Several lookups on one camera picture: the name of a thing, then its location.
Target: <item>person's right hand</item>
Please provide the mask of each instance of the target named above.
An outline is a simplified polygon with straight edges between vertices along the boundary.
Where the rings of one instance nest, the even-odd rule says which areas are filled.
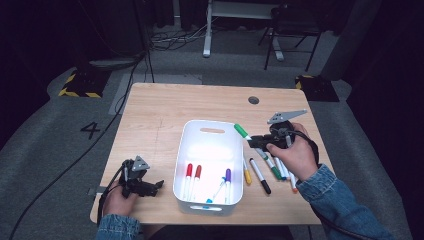
[[[294,130],[301,131],[308,136],[308,132],[303,125],[299,123],[292,124]],[[267,144],[266,148],[272,155],[281,159],[287,169],[301,181],[307,180],[318,170],[311,146],[300,136],[296,135],[294,143],[287,149],[281,149],[271,143]]]

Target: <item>yellow marker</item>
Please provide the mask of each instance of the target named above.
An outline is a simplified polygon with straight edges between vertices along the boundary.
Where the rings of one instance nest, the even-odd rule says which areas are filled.
[[[252,183],[252,178],[250,177],[249,169],[247,168],[246,159],[243,159],[243,167],[244,167],[244,179],[246,179],[247,185]]]

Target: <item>red marker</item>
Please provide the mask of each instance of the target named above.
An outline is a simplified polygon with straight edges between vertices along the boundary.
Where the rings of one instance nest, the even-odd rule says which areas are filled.
[[[193,171],[193,164],[189,163],[188,166],[187,166],[187,173],[186,173],[186,178],[185,178],[185,182],[184,182],[183,200],[188,200],[190,181],[191,181],[191,172],[192,171]]]
[[[202,166],[197,165],[196,174],[194,176],[194,182],[193,182],[193,185],[191,186],[191,192],[190,192],[190,201],[191,202],[193,202],[195,200],[195,198],[196,198],[196,194],[195,194],[195,192],[196,192],[196,184],[197,184],[197,182],[200,181],[200,174],[201,173],[202,173]]]

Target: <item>chair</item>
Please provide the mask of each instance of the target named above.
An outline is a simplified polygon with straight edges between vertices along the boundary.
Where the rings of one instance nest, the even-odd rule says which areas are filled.
[[[303,40],[306,39],[306,37],[313,36],[316,38],[316,40],[314,43],[314,47],[311,51],[284,49],[285,52],[310,53],[308,64],[306,65],[305,69],[305,71],[307,72],[322,32],[323,30],[320,29],[311,12],[306,7],[302,6],[300,2],[283,1],[283,3],[280,4],[278,8],[273,8],[271,10],[270,25],[266,28],[261,40],[258,43],[258,45],[260,45],[264,40],[265,36],[269,36],[270,43],[268,46],[268,53],[266,56],[264,70],[266,70],[268,67],[269,55],[272,49],[272,42],[274,40],[274,37],[301,38],[300,41],[294,46],[294,48],[297,48],[303,42]]]

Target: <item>denim sleeve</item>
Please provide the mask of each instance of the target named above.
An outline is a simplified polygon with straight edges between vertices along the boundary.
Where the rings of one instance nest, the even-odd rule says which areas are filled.
[[[297,188],[303,198],[335,225],[371,239],[394,239],[367,207],[356,202],[345,183],[321,165],[318,171]],[[324,225],[328,239],[352,239]]]
[[[96,240],[136,239],[140,230],[140,222],[134,218],[108,214],[103,216],[97,230]]]

